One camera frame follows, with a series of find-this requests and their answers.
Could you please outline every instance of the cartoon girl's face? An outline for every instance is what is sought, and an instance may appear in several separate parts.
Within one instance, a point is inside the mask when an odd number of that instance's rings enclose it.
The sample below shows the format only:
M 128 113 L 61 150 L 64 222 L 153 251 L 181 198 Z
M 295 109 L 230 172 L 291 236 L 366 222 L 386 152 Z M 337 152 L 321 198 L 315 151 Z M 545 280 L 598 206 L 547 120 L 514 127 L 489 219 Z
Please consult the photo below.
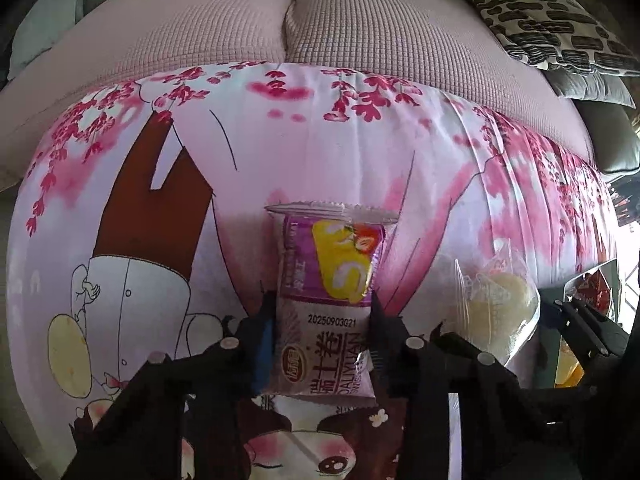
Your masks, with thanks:
M 339 434 L 276 431 L 244 445 L 251 459 L 249 480 L 343 479 L 356 455 Z

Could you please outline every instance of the gray pillow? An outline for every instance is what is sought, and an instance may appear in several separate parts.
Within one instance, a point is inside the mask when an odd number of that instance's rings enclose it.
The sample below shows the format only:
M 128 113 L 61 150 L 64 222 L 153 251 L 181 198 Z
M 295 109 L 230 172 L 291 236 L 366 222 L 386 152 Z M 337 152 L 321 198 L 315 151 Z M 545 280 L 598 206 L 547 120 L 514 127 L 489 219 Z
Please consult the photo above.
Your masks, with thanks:
M 593 143 L 596 166 L 606 175 L 640 170 L 640 139 L 622 106 L 598 101 L 574 101 Z
M 572 74 L 562 68 L 545 70 L 546 80 L 559 97 L 580 101 L 601 101 L 636 108 L 629 90 L 618 76 L 607 74 Z

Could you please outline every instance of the swiss roll package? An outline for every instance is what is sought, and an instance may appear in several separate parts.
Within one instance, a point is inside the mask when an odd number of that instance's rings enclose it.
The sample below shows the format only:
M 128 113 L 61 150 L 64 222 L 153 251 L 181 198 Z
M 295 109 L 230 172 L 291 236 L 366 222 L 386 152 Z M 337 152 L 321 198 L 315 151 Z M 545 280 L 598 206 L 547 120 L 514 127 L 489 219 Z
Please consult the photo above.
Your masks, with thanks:
M 354 406 L 373 399 L 371 293 L 398 215 L 336 203 L 266 209 L 280 249 L 270 392 Z

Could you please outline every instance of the yellow oval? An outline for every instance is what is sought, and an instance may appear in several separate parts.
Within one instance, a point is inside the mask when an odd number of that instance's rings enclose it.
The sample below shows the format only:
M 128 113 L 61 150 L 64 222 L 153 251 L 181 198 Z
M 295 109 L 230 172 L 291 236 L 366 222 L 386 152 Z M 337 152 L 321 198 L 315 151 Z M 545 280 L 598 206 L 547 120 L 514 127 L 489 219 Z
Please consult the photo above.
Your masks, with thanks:
M 91 391 L 91 361 L 84 335 L 75 320 L 59 314 L 49 324 L 49 367 L 58 386 L 82 399 Z

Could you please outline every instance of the brown pants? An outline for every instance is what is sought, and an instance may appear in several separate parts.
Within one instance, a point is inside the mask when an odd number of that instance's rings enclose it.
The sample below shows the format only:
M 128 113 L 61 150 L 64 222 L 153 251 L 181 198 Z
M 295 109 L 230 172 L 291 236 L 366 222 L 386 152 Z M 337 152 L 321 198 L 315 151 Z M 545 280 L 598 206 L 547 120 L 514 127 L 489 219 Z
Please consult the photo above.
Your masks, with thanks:
M 184 148 L 162 187 L 151 189 L 171 125 L 153 112 L 140 132 L 102 213 L 94 256 L 148 260 L 188 281 L 212 190 Z

